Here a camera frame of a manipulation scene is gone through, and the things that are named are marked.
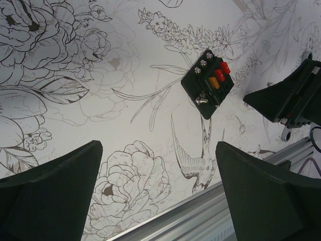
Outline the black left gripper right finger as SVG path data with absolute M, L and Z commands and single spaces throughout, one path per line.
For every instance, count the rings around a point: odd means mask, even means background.
M 216 158 L 237 240 L 320 240 L 320 179 L 218 142 Z

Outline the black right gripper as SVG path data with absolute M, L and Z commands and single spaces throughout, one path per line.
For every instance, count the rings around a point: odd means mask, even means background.
M 243 101 L 273 123 L 287 127 L 320 122 L 320 62 L 306 59 L 283 81 L 244 96 Z

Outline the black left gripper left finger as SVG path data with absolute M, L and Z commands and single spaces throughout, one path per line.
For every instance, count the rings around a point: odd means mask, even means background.
M 80 240 L 103 146 L 91 141 L 1 179 L 1 240 Z

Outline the red blade fuse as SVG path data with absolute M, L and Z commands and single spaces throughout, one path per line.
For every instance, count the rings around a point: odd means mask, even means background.
M 220 62 L 220 68 L 224 74 L 230 74 L 230 68 L 227 62 Z
M 221 81 L 221 82 L 224 82 L 225 81 L 225 76 L 224 76 L 224 73 L 222 72 L 221 69 L 215 69 L 214 70 L 214 73 L 215 73 L 215 76 L 216 78 Z

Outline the orange blade fuse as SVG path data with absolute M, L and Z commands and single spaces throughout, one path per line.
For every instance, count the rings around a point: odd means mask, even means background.
M 213 88 L 215 88 L 215 89 L 219 89 L 220 88 L 220 84 L 219 84 L 219 82 L 218 82 L 216 77 L 209 77 L 208 81 L 212 85 Z

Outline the black fuse box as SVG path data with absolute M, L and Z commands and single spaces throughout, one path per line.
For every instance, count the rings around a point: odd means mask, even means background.
M 211 50 L 206 50 L 181 80 L 181 85 L 204 119 L 210 119 L 234 86 L 230 74 L 224 74 L 225 81 L 219 89 L 209 83 L 209 77 L 216 77 L 214 70 L 221 69 L 220 62 Z

